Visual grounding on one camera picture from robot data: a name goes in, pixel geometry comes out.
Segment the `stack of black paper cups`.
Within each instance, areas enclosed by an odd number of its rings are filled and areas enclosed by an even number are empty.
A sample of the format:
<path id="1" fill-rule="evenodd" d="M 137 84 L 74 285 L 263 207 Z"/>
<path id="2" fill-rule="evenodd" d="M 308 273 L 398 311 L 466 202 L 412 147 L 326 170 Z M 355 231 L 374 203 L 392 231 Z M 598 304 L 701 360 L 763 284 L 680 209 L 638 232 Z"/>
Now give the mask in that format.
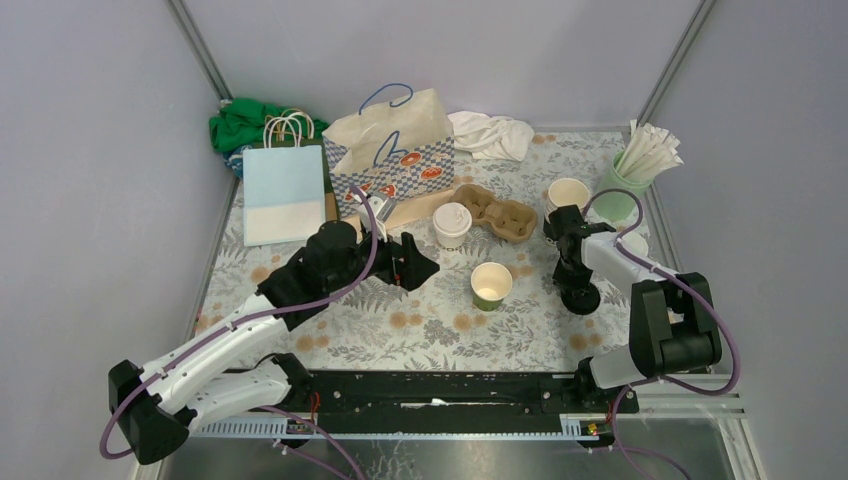
<path id="1" fill-rule="evenodd" d="M 574 178 L 559 178 L 546 190 L 545 218 L 560 207 L 576 206 L 583 210 L 591 198 L 588 187 Z"/>

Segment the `white coffee lid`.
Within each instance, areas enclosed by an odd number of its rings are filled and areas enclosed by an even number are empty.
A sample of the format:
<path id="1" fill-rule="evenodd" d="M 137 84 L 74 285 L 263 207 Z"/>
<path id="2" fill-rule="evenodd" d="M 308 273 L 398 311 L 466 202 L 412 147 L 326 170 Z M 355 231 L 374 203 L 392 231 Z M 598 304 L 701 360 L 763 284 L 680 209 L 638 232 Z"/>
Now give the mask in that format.
<path id="1" fill-rule="evenodd" d="M 434 228 L 445 235 L 464 234 L 472 224 L 470 211 L 461 203 L 446 203 L 438 207 L 433 214 Z"/>

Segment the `green paper coffee cup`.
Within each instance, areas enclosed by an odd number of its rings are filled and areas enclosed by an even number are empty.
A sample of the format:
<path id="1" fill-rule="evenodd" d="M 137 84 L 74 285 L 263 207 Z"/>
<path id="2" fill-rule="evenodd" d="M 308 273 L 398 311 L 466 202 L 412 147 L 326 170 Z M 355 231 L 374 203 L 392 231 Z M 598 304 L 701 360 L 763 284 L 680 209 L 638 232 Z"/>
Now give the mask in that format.
<path id="1" fill-rule="evenodd" d="M 473 304 L 478 309 L 489 312 L 499 308 L 509 295 L 513 287 L 513 277 L 506 266 L 486 262 L 473 270 L 470 283 Z"/>

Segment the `blue checkered paper bag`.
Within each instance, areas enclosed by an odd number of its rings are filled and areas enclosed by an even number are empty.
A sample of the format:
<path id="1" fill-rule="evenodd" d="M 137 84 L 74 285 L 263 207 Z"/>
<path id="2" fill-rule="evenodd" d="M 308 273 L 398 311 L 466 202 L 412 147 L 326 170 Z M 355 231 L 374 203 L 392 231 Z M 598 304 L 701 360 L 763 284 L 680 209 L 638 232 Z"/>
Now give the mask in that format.
<path id="1" fill-rule="evenodd" d="M 437 91 L 415 91 L 383 103 L 363 102 L 357 112 L 335 120 L 322 132 L 328 175 L 339 216 L 356 213 L 353 188 L 384 193 L 401 202 L 441 192 L 455 176 L 454 129 Z"/>

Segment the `white paper coffee cup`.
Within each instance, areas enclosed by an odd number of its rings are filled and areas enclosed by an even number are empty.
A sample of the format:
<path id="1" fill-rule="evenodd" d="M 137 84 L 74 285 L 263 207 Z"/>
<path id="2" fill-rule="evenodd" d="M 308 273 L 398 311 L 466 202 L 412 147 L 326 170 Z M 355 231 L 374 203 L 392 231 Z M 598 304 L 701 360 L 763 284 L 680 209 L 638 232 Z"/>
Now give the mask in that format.
<path id="1" fill-rule="evenodd" d="M 436 239 L 442 248 L 453 251 L 464 244 L 467 234 L 467 230 L 455 233 L 436 230 Z"/>

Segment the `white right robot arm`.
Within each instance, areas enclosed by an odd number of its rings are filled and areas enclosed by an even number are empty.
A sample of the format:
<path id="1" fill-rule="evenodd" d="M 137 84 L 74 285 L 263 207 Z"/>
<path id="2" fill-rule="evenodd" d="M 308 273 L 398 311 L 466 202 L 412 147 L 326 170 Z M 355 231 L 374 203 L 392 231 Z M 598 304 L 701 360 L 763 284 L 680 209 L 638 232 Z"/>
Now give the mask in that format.
<path id="1" fill-rule="evenodd" d="M 666 271 L 629 251 L 612 226 L 588 222 L 575 205 L 549 214 L 545 234 L 559 251 L 553 283 L 567 310 L 581 316 L 597 310 L 601 295 L 594 275 L 629 298 L 627 343 L 582 360 L 574 375 L 573 396 L 583 410 L 601 410 L 613 388 L 721 360 L 720 330 L 702 275 Z"/>

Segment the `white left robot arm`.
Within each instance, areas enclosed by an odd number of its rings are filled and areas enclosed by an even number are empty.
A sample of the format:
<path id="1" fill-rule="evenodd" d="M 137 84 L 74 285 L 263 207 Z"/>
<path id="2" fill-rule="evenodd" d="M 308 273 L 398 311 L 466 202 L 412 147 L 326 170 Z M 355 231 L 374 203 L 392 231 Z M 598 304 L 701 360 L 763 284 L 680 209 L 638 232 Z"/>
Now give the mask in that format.
<path id="1" fill-rule="evenodd" d="M 230 373 L 228 367 L 259 344 L 291 333 L 370 277 L 414 291 L 438 270 L 410 233 L 399 240 L 371 231 L 359 237 L 346 222 L 324 223 L 217 327 L 141 366 L 123 360 L 109 370 L 111 417 L 101 437 L 101 455 L 114 458 L 108 440 L 115 427 L 129 445 L 121 454 L 149 465 L 170 456 L 209 423 L 276 404 L 301 409 L 311 387 L 294 356 L 241 373 Z"/>

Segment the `black coffee lid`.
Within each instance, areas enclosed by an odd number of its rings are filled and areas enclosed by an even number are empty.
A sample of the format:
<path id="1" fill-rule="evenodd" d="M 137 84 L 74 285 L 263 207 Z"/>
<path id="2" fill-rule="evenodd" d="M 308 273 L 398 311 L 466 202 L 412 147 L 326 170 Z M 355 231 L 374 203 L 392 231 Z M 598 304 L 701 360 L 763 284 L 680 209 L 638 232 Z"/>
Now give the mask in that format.
<path id="1" fill-rule="evenodd" d="M 592 314 L 601 303 L 600 291 L 594 284 L 585 288 L 563 288 L 560 299 L 568 311 L 580 316 Z"/>

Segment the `green straw holder cup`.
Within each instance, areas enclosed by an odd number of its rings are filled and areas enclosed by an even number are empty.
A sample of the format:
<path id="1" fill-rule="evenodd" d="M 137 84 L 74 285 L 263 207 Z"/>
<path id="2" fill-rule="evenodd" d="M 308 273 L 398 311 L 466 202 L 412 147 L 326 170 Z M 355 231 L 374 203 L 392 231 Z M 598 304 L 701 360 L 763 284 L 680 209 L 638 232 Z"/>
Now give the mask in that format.
<path id="1" fill-rule="evenodd" d="M 637 208 L 636 201 L 624 190 L 641 199 L 643 194 L 651 186 L 652 181 L 636 182 L 624 178 L 617 171 L 617 165 L 623 156 L 619 152 L 610 162 L 609 168 L 596 188 L 596 194 L 591 201 L 590 208 L 602 218 L 610 222 L 626 220 L 634 209 Z"/>

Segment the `stack of brown cup carriers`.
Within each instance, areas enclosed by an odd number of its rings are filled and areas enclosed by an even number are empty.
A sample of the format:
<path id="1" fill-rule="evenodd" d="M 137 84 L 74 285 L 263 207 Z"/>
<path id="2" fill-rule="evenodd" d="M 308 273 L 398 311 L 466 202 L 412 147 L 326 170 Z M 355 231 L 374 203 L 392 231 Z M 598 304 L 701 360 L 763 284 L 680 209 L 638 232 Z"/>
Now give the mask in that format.
<path id="1" fill-rule="evenodd" d="M 511 243 L 526 242 L 538 224 L 533 207 L 498 199 L 493 192 L 475 184 L 458 187 L 450 201 L 459 203 L 471 213 L 474 226 L 485 226 L 496 237 Z"/>

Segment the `stack of white lids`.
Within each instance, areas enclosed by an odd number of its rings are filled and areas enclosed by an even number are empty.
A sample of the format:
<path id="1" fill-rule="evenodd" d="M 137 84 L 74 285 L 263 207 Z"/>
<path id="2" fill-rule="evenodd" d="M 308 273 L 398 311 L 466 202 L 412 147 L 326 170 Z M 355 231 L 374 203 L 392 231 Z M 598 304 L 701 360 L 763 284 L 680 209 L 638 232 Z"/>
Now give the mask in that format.
<path id="1" fill-rule="evenodd" d="M 627 251 L 639 257 L 647 257 L 649 255 L 649 245 L 647 241 L 636 232 L 629 232 L 623 236 L 622 242 Z"/>

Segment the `bundle of white wrapped straws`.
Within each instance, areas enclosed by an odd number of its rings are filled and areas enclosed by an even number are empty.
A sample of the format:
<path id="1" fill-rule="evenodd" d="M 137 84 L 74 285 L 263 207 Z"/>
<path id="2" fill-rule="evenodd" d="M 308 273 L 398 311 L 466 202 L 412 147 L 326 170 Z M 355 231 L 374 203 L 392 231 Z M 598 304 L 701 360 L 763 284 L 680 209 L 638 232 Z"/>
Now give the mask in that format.
<path id="1" fill-rule="evenodd" d="M 650 123 L 630 121 L 630 141 L 613 161 L 613 170 L 624 180 L 648 183 L 660 173 L 682 166 L 680 140 L 669 130 Z"/>

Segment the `light blue paper bag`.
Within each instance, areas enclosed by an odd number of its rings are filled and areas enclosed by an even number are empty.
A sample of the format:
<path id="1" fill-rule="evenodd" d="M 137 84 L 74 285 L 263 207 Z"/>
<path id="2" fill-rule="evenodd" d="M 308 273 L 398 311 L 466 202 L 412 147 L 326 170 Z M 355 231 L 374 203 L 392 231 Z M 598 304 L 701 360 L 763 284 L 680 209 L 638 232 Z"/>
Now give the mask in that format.
<path id="1" fill-rule="evenodd" d="M 266 121 L 260 148 L 243 154 L 243 239 L 247 246 L 299 241 L 326 220 L 322 146 L 300 110 Z"/>

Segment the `green cloth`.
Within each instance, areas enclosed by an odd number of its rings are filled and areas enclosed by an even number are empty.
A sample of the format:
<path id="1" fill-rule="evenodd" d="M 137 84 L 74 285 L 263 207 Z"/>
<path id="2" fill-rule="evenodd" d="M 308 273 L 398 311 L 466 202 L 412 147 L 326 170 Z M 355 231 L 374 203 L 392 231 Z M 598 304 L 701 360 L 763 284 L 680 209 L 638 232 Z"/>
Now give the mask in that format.
<path id="1" fill-rule="evenodd" d="M 276 117 L 295 117 L 290 121 L 291 130 L 285 122 L 274 128 L 276 140 L 293 140 L 295 133 L 305 138 L 314 131 L 313 138 L 320 139 L 330 124 L 317 117 L 304 118 L 305 111 L 295 107 L 263 103 L 251 98 L 238 97 L 223 102 L 216 116 L 208 121 L 212 148 L 217 153 L 227 153 L 239 147 L 263 143 L 267 137 L 266 124 Z"/>

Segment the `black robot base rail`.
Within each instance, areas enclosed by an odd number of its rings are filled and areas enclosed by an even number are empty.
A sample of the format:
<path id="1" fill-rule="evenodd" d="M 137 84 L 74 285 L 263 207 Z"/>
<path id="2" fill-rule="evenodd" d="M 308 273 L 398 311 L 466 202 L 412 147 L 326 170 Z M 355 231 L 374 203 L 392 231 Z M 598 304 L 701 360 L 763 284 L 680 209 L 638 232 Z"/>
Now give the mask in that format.
<path id="1" fill-rule="evenodd" d="M 581 376 L 544 372 L 307 370 L 291 353 L 259 365 L 294 377 L 277 408 L 303 413 L 331 434 L 547 434 L 564 415 L 639 410 L 635 394 L 597 390 Z"/>

